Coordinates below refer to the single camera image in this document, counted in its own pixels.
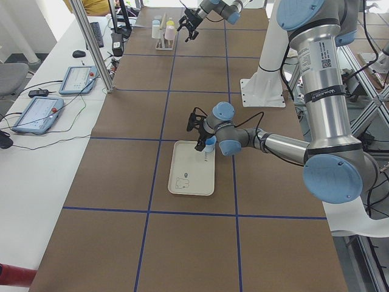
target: metal pole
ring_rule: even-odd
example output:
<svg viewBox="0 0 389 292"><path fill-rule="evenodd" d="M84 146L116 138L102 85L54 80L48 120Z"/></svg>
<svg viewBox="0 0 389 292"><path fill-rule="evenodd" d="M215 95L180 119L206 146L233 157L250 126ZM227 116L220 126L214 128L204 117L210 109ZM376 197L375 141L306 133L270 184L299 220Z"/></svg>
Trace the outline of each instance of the metal pole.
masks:
<svg viewBox="0 0 389 292"><path fill-rule="evenodd" d="M97 67L100 77L104 82L107 92L112 92L112 90L114 89L114 85L112 84L112 79L109 76L102 54L100 53L100 49L98 48L98 44L91 29L91 25L89 24L89 20L86 16L83 4L81 0L70 0L70 4L72 6L75 19L77 19L78 25L80 26L85 42L88 45L93 61Z"/></svg>

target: white tray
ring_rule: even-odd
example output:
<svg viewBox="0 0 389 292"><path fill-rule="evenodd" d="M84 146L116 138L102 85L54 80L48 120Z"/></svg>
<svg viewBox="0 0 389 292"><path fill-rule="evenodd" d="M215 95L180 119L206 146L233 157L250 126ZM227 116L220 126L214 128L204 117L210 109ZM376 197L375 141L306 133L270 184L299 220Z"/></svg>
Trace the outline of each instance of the white tray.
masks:
<svg viewBox="0 0 389 292"><path fill-rule="evenodd" d="M195 141L177 141L171 159L168 190L181 195L209 196L215 189L215 151L195 150Z"/></svg>

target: keyboard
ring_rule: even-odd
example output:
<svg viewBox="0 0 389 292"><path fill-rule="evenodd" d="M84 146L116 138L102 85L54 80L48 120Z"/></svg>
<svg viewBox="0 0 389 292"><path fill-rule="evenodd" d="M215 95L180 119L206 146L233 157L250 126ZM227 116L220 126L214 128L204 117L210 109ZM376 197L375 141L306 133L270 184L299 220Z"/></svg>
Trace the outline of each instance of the keyboard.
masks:
<svg viewBox="0 0 389 292"><path fill-rule="evenodd" d="M104 46L103 36L102 36L102 32L100 30L100 25L98 24L98 22L91 23L91 28L92 28L93 34L95 35L98 47L103 47Z"/></svg>

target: brown table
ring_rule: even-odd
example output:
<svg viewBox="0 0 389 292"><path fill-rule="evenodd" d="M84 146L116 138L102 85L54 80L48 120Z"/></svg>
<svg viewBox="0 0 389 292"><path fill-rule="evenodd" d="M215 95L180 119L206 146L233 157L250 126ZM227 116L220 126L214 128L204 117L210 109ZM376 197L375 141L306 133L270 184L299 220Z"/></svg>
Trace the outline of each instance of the brown table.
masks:
<svg viewBox="0 0 389 292"><path fill-rule="evenodd" d="M139 23L164 11L176 22L183 13L143 9ZM150 28L134 29L32 292L347 291L301 168L217 150L212 196L167 189L174 142L197 139L185 131L194 106L230 101L237 122L263 110L262 128L302 139L292 102L241 104L239 80L256 71L267 25L264 10L245 10L236 26L204 22L196 41L182 30L172 52L155 51Z"/></svg>

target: robotic arm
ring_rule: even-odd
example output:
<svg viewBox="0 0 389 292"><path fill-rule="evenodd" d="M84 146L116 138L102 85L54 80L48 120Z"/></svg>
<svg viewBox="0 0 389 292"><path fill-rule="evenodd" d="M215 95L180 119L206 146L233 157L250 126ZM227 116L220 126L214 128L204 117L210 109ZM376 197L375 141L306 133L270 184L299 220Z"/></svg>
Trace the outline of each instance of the robotic arm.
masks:
<svg viewBox="0 0 389 292"><path fill-rule="evenodd" d="M237 129L233 106L221 102L207 117L191 113L187 130L197 128L200 133L196 149L201 151L205 140L216 135L224 155L253 147L301 164L306 187L327 203L349 202L371 189L379 168L351 135L336 54L337 45L354 40L358 8L359 0L280 2L277 21L298 52L311 143L259 128Z"/></svg>
<svg viewBox="0 0 389 292"><path fill-rule="evenodd" d="M196 30L200 23L206 19L208 14L213 10L230 24L235 24L240 18L240 12L243 7L252 0L234 0L231 5L227 5L222 0L203 0L196 10L185 9L185 15L179 20L181 28L186 27L189 32L188 38L185 40L194 40L199 32Z"/></svg>

